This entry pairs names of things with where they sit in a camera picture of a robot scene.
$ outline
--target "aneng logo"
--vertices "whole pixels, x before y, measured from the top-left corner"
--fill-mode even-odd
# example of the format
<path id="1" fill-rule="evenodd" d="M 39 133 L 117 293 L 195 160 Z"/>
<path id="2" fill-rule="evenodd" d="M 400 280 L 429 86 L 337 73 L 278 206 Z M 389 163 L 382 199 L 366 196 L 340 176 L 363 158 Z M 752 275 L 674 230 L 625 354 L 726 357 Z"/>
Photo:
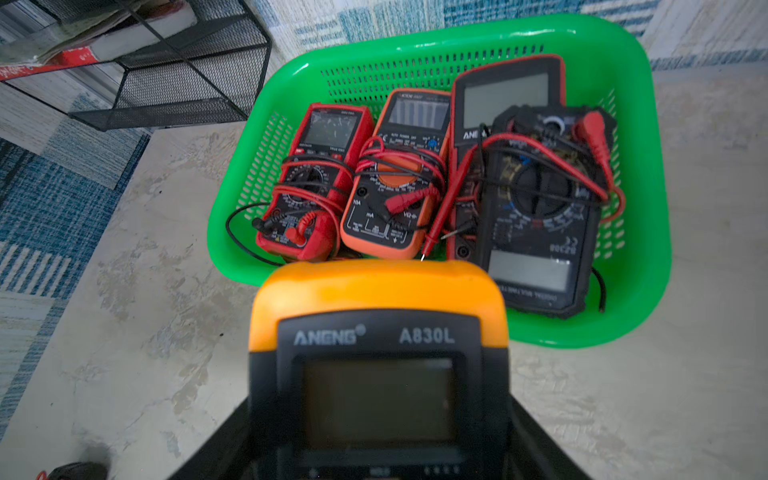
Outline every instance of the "aneng logo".
<path id="1" fill-rule="evenodd" d="M 293 345 L 355 345 L 357 337 L 366 334 L 366 326 L 362 323 L 353 329 L 345 330 L 299 330 L 293 338 Z"/>

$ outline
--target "red multimeter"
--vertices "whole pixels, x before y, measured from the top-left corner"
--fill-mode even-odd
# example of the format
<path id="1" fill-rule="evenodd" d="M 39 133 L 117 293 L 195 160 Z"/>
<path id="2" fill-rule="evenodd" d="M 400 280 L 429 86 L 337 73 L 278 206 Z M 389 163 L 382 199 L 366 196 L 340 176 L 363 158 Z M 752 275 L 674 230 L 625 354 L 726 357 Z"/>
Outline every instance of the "red multimeter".
<path id="1" fill-rule="evenodd" d="M 293 260 L 319 262 L 338 252 L 339 222 L 363 142 L 373 132 L 367 107 L 312 104 L 283 162 L 280 182 L 256 243 Z"/>
<path id="2" fill-rule="evenodd" d="M 535 55 L 500 61 L 474 68 L 459 75 L 451 98 L 451 178 L 467 151 L 490 131 L 493 120 L 513 105 L 565 106 L 565 63 L 557 55 Z M 475 250 L 475 235 L 480 214 L 482 162 L 472 165 L 446 227 L 447 257 L 470 260 Z"/>

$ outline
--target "orange multimeter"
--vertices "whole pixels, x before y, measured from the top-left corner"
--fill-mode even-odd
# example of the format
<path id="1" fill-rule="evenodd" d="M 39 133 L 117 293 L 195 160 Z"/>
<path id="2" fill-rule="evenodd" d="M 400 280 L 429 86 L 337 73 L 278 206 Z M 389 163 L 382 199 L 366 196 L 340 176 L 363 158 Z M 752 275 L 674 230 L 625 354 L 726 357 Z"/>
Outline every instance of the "orange multimeter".
<path id="1" fill-rule="evenodd" d="M 448 184 L 451 94 L 398 88 L 360 154 L 341 223 L 345 245 L 412 259 Z"/>
<path id="2" fill-rule="evenodd" d="M 504 300 L 469 262 L 282 266 L 248 345 L 248 399 L 169 480 L 588 480 L 509 394 Z"/>

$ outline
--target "black multimeter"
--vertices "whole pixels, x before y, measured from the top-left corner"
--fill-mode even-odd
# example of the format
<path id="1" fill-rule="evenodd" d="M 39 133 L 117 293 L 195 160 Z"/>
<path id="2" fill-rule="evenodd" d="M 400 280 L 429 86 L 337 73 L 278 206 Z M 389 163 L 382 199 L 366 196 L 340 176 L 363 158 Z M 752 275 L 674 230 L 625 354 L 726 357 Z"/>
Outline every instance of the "black multimeter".
<path id="1" fill-rule="evenodd" d="M 604 110 L 513 107 L 499 115 L 493 133 L 522 134 L 541 142 L 605 188 L 586 144 L 571 135 L 586 113 L 598 110 L 606 132 L 616 122 Z M 608 149 L 613 136 L 606 135 Z M 601 219 L 601 206 L 583 184 L 549 166 L 528 144 L 490 149 L 473 263 L 488 271 L 507 306 L 568 318 L 584 309 Z"/>
<path id="2" fill-rule="evenodd" d="M 497 115 L 512 105 L 565 105 L 565 63 L 557 55 L 532 55 L 474 68 L 459 75 L 452 91 L 451 175 Z M 480 204 L 479 162 L 458 193 L 449 222 L 460 233 L 448 238 L 448 258 L 470 260 Z"/>

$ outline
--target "red probe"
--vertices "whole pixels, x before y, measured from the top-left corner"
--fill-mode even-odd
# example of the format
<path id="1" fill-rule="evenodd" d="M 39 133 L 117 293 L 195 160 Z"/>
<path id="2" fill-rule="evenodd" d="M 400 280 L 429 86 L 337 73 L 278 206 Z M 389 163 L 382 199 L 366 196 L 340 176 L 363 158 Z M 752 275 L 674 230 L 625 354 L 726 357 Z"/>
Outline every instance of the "red probe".
<path id="1" fill-rule="evenodd" d="M 617 187 L 614 182 L 614 171 L 611 168 L 611 152 L 608 150 L 608 143 L 605 140 L 605 121 L 603 116 L 596 111 L 587 113 L 574 125 L 573 135 L 579 141 L 589 145 L 595 162 L 600 165 L 605 175 L 605 180 L 608 183 L 608 193 L 614 193 L 618 197 L 619 204 L 616 211 L 600 220 L 600 223 L 612 222 L 624 212 L 624 208 L 627 205 L 627 197 L 624 195 L 624 191 Z"/>
<path id="2" fill-rule="evenodd" d="M 590 122 L 589 126 L 587 126 L 584 131 L 590 132 L 590 135 L 595 134 L 595 127 L 597 125 L 594 125 L 594 122 Z M 558 167 L 562 168 L 568 174 L 570 174 L 573 178 L 576 180 L 582 182 L 586 188 L 591 190 L 593 193 L 595 193 L 602 201 L 608 200 L 608 192 L 606 192 L 604 189 L 602 189 L 599 185 L 597 185 L 595 182 L 593 182 L 589 177 L 581 173 L 579 170 L 577 170 L 573 165 L 569 164 L 567 161 L 560 158 L 555 152 L 550 150 L 549 148 L 546 148 L 543 144 L 540 142 L 534 140 L 533 138 L 526 137 L 524 135 L 520 134 L 513 134 L 513 133 L 502 133 L 502 134 L 495 134 L 488 138 L 486 138 L 482 142 L 482 147 L 487 148 L 490 147 L 492 144 L 496 143 L 500 140 L 508 140 L 508 141 L 520 141 L 524 144 L 527 144 L 530 147 L 535 148 L 536 150 L 542 152 L 544 156 L 546 156 L 549 160 L 553 161 Z M 440 205 L 440 210 L 437 212 L 437 216 L 435 217 L 435 221 L 432 223 L 432 227 L 429 229 L 429 232 L 426 234 L 426 237 L 424 239 L 424 245 L 422 247 L 422 259 L 424 260 L 431 252 L 432 249 L 435 247 L 435 245 L 438 243 L 440 239 L 440 233 L 442 232 L 442 225 L 445 223 L 445 220 L 448 218 L 448 215 L 453 208 L 453 204 L 456 200 L 456 196 L 458 195 L 459 189 L 464 184 L 464 179 L 467 176 L 467 172 L 469 172 L 469 168 L 472 164 L 472 157 L 474 157 L 475 152 L 478 150 L 478 146 L 474 145 L 467 153 L 465 154 L 464 158 L 462 159 L 462 164 L 459 167 L 459 169 L 456 171 L 456 175 L 454 178 L 451 179 L 451 182 L 449 184 L 448 192 L 445 194 L 445 198 L 443 199 L 442 204 Z M 609 184 L 613 183 L 613 172 L 611 172 L 610 175 L 611 179 L 609 180 Z"/>

